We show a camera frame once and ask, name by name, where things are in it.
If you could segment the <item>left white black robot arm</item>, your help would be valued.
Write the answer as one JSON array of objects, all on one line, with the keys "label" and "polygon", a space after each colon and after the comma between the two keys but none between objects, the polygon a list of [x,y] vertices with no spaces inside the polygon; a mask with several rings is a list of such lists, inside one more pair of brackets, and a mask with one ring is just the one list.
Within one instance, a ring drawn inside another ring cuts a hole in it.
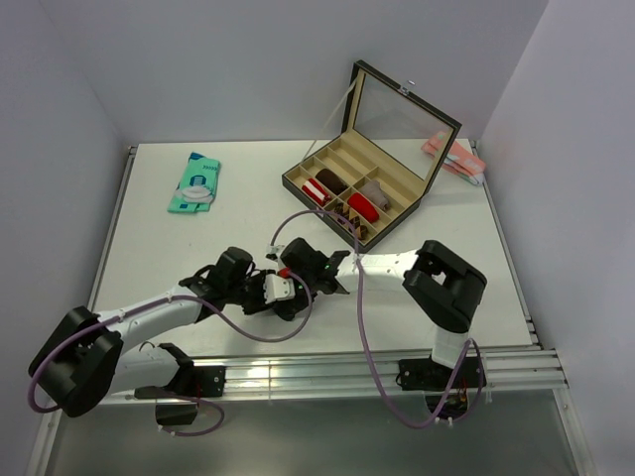
[{"label": "left white black robot arm", "polygon": [[61,410],[80,417],[126,390],[199,396],[205,384],[192,358],[175,344],[152,345],[150,339],[222,317],[228,305],[246,315],[271,310],[284,320],[311,310],[314,273],[293,247],[274,258],[277,268],[258,270],[248,252],[229,247],[160,296],[102,312],[73,308],[29,366],[29,406],[40,414]]}]

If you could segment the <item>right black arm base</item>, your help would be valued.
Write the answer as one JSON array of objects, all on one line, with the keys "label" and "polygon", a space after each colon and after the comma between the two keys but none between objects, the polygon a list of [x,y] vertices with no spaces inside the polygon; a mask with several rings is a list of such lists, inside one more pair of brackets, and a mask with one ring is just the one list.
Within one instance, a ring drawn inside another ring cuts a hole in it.
[{"label": "right black arm base", "polygon": [[[452,370],[428,358],[401,359],[396,384],[406,392],[424,393],[427,409],[433,413],[450,378]],[[450,422],[463,417],[470,410],[469,392],[479,396],[487,384],[484,369],[477,357],[465,357],[458,367],[451,391],[438,413],[438,418]]]}]

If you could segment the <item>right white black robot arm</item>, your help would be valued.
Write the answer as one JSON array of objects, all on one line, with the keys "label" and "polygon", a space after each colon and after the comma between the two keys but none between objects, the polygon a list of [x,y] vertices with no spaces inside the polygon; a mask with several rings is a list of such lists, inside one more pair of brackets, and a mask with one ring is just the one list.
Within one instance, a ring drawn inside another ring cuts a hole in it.
[{"label": "right white black robot arm", "polygon": [[459,355],[487,279],[443,243],[428,240],[418,250],[394,254],[343,251],[328,257],[297,238],[277,257],[313,292],[359,297],[364,291],[407,294],[437,328],[429,365],[432,380],[448,387],[462,376]]}]

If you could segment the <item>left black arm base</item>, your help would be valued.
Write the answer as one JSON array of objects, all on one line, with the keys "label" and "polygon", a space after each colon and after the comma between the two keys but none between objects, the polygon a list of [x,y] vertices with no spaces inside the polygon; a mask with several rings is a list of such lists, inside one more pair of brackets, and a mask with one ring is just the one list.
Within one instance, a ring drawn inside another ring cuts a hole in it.
[{"label": "left black arm base", "polygon": [[143,387],[134,391],[137,400],[177,400],[155,403],[155,420],[168,428],[189,426],[202,415],[202,400],[220,398],[224,392],[225,366],[192,366],[180,370],[165,387]]}]

